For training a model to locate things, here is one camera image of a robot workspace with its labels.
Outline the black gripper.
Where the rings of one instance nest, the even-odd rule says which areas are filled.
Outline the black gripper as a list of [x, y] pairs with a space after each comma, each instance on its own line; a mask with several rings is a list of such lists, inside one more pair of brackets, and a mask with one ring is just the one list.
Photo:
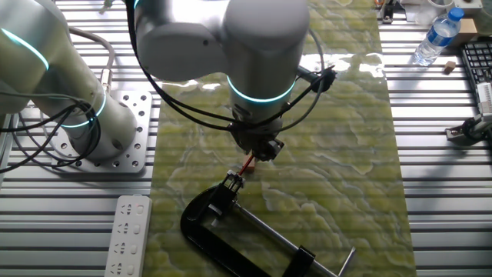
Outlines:
[[277, 139], [282, 127], [282, 120], [279, 118], [252, 129], [235, 123], [232, 123], [231, 127], [235, 127], [231, 134], [245, 155], [251, 152], [261, 154], [261, 161], [266, 162], [275, 159], [284, 147], [284, 143]]

